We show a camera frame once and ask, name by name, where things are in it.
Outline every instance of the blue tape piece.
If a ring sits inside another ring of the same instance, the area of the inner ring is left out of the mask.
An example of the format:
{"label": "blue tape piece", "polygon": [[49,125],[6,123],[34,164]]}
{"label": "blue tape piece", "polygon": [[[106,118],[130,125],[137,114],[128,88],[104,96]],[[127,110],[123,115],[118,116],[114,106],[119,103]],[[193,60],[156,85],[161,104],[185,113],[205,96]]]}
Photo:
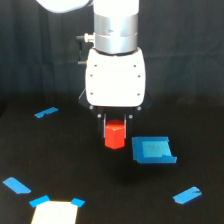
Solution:
{"label": "blue tape piece", "polygon": [[85,201],[82,201],[82,200],[80,200],[80,199],[74,198],[74,199],[71,201],[71,203],[72,203],[73,205],[76,205],[76,206],[78,206],[78,207],[80,208],[80,207],[82,207],[82,206],[84,205]]}
{"label": "blue tape piece", "polygon": [[42,112],[39,112],[39,113],[35,114],[34,116],[37,117],[37,118],[42,118],[45,114],[52,114],[52,113],[54,113],[56,111],[58,111],[57,108],[51,107],[51,108],[49,108],[47,110],[44,110]]}
{"label": "blue tape piece", "polygon": [[41,197],[41,198],[37,198],[37,199],[35,199],[35,200],[33,200],[33,201],[30,201],[30,205],[31,205],[33,208],[35,208],[35,207],[37,207],[37,205],[40,205],[40,204],[42,204],[42,203],[44,203],[44,202],[47,202],[47,201],[50,201],[50,199],[49,199],[49,197],[46,195],[46,196],[43,196],[43,197]]}
{"label": "blue tape piece", "polygon": [[175,200],[176,203],[185,204],[186,202],[191,201],[192,199],[197,198],[200,195],[202,195],[201,191],[196,187],[192,187],[174,196],[173,199]]}
{"label": "blue tape piece", "polygon": [[13,190],[16,194],[29,194],[31,190],[20,183],[13,177],[8,178],[7,180],[3,181],[3,183]]}
{"label": "blue tape piece", "polygon": [[132,138],[133,159],[143,164],[176,163],[169,148],[168,137]]}

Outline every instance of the blue paper square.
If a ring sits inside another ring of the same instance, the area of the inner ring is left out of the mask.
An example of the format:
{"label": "blue paper square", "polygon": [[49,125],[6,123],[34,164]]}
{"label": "blue paper square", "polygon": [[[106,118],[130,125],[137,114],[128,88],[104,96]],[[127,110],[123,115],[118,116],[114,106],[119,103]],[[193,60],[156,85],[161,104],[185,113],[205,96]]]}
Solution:
{"label": "blue paper square", "polygon": [[168,142],[168,137],[134,137],[133,159],[142,164],[176,163]]}
{"label": "blue paper square", "polygon": [[142,142],[144,157],[171,156],[170,147],[167,141],[144,141]]}

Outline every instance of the red block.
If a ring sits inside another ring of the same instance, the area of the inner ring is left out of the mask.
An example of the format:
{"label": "red block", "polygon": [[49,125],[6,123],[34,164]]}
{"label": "red block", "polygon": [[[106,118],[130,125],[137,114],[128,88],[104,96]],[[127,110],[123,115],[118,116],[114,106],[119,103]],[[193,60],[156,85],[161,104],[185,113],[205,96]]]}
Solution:
{"label": "red block", "polygon": [[125,126],[120,120],[112,120],[106,123],[105,146],[111,149],[119,149],[125,145]]}

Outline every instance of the blue tape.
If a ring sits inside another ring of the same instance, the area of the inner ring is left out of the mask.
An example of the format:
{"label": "blue tape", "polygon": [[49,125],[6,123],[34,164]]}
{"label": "blue tape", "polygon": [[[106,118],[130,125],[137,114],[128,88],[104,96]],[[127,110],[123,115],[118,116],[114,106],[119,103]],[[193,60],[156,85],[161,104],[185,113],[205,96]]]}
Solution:
{"label": "blue tape", "polygon": [[30,201],[30,205],[31,205],[33,208],[35,208],[35,207],[37,207],[37,205],[40,205],[40,204],[42,204],[42,203],[44,203],[44,202],[47,202],[47,201],[50,201],[50,199],[49,199],[49,197],[46,195],[46,196],[43,196],[43,197],[41,197],[41,198],[37,198],[37,199],[35,199],[35,200],[33,200],[33,201]]}
{"label": "blue tape", "polygon": [[176,203],[185,204],[186,202],[191,201],[192,199],[197,198],[200,195],[202,195],[201,191],[196,187],[192,187],[174,196],[173,199],[175,200]]}
{"label": "blue tape", "polygon": [[37,118],[42,118],[45,114],[52,114],[52,113],[54,113],[56,111],[58,111],[57,108],[51,107],[51,108],[49,108],[47,110],[44,110],[42,112],[39,112],[39,113],[35,114],[34,116],[37,117]]}
{"label": "blue tape", "polygon": [[72,203],[73,205],[78,206],[78,207],[82,207],[82,206],[84,205],[85,201],[82,201],[82,200],[80,200],[80,199],[74,198],[74,199],[71,201],[71,203]]}
{"label": "blue tape", "polygon": [[16,194],[29,194],[31,190],[20,183],[13,177],[8,178],[7,180],[3,181],[3,183],[13,190]]}
{"label": "blue tape", "polygon": [[133,159],[143,164],[176,163],[169,148],[168,137],[132,138]]}

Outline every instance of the blue square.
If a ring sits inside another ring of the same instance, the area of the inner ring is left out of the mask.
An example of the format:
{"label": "blue square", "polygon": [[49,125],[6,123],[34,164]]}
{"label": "blue square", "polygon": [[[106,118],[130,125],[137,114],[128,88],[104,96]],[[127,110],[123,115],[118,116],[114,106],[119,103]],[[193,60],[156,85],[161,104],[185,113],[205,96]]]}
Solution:
{"label": "blue square", "polygon": [[47,195],[45,195],[45,196],[43,196],[43,197],[41,197],[41,198],[37,198],[37,199],[35,199],[35,200],[33,200],[33,201],[30,201],[30,205],[31,205],[33,208],[35,208],[35,207],[37,207],[38,205],[40,205],[40,204],[42,204],[42,203],[44,203],[44,202],[47,202],[47,201],[50,201],[50,198],[49,198]]}
{"label": "blue square", "polygon": [[80,200],[80,199],[78,199],[78,198],[74,198],[74,199],[71,201],[71,203],[72,203],[73,205],[78,206],[78,207],[82,207],[82,206],[84,205],[85,201]]}
{"label": "blue square", "polygon": [[171,156],[170,147],[166,141],[142,142],[144,157]]}
{"label": "blue square", "polygon": [[142,164],[176,163],[169,148],[168,137],[132,138],[133,159]]}

